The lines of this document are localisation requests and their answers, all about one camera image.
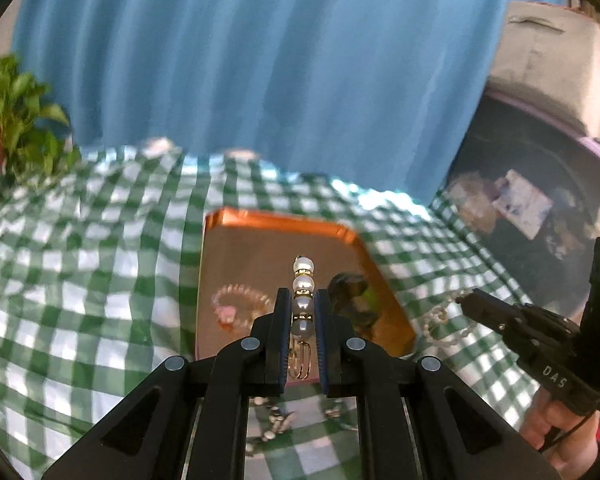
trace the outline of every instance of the silver screw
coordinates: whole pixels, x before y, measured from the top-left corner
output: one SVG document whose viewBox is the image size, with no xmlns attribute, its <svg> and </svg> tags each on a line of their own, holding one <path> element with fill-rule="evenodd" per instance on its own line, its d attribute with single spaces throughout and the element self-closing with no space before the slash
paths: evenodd
<svg viewBox="0 0 600 480">
<path fill-rule="evenodd" d="M 240 341 L 240 346 L 245 350 L 255 350 L 260 346 L 260 340 L 257 337 L 245 337 Z"/>
<path fill-rule="evenodd" d="M 179 355 L 172 355 L 164 362 L 164 367 L 170 372 L 180 370 L 184 366 L 184 358 Z"/>
<path fill-rule="evenodd" d="M 347 339 L 347 348 L 350 350 L 362 350 L 365 346 L 365 340 L 359 337 L 350 337 Z"/>
<path fill-rule="evenodd" d="M 422 366 L 427 372 L 437 372 L 440 370 L 440 360 L 432 357 L 430 355 L 424 357 L 422 361 L 420 361 L 420 366 Z"/>
</svg>

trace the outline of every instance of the copper tray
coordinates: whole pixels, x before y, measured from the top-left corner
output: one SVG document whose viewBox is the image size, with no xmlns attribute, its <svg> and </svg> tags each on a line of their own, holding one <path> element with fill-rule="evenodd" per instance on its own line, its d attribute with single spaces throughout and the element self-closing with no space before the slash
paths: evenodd
<svg viewBox="0 0 600 480">
<path fill-rule="evenodd" d="M 317 288 L 326 288 L 340 272 L 364 275 L 381 305 L 372 341 L 392 356 L 411 352 L 413 328 L 354 231 L 300 216 L 222 208 L 205 218 L 196 314 L 197 359 L 216 355 L 231 341 L 248 335 L 247 329 L 227 330 L 219 323 L 212 307 L 214 293 L 230 283 L 242 284 L 275 301 L 279 287 L 291 287 L 292 265 L 298 254 L 314 261 Z M 248 316 L 248 302 L 237 308 L 243 308 L 244 317 Z M 315 351 L 312 362 L 309 380 L 317 378 Z"/>
</svg>

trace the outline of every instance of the pearl bead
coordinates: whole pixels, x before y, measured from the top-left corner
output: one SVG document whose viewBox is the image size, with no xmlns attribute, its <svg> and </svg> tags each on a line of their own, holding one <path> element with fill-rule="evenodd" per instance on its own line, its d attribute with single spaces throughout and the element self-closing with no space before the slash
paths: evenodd
<svg viewBox="0 0 600 480">
<path fill-rule="evenodd" d="M 308 274 L 300 274 L 294 279 L 294 292 L 298 290 L 308 290 L 313 292 L 315 288 L 314 280 Z"/>
<path fill-rule="evenodd" d="M 310 296 L 298 296 L 291 303 L 291 312 L 294 316 L 299 314 L 313 314 L 314 300 Z"/>
<path fill-rule="evenodd" d="M 296 272 L 314 272 L 314 263 L 306 256 L 298 256 L 294 261 L 294 273 Z"/>
<path fill-rule="evenodd" d="M 312 335 L 314 335 L 314 322 L 310 319 L 296 319 L 291 324 L 291 333 L 297 337 L 300 341 L 307 341 Z"/>
</svg>

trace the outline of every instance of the potted plant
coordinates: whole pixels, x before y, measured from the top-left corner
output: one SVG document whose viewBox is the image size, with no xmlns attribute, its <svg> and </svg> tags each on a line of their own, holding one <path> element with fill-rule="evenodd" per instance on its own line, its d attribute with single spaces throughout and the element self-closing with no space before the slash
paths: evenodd
<svg viewBox="0 0 600 480">
<path fill-rule="evenodd" d="M 19 72 L 15 56 L 0 58 L 0 169 L 18 180 L 31 174 L 55 176 L 69 170 L 79 159 L 77 148 L 43 127 L 42 120 L 69 126 L 58 104 L 45 101 L 49 86 L 29 72 Z"/>
</svg>

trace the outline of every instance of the checkered tablecloth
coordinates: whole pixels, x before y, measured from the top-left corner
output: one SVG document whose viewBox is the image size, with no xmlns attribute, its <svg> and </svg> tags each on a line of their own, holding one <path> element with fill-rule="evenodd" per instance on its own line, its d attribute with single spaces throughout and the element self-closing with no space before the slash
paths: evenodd
<svg viewBox="0 0 600 480">
<path fill-rule="evenodd" d="M 17 187 L 0 177 L 0 447 L 20 474 L 39 478 L 73 442 L 175 353 L 190 356 L 202 222 L 223 205 L 345 223 L 368 245 L 414 325 L 444 297 L 479 286 L 524 296 L 443 196 L 431 208 L 325 176 L 282 174 L 264 162 L 177 150 L 95 153 L 58 186 Z M 457 306 L 449 338 L 467 326 Z M 516 425 L 536 385 L 493 332 L 443 358 Z M 360 475 L 354 403 L 325 420 L 317 386 L 290 388 L 293 429 L 246 461 L 248 479 Z M 268 424 L 250 410 L 249 435 Z"/>
</svg>

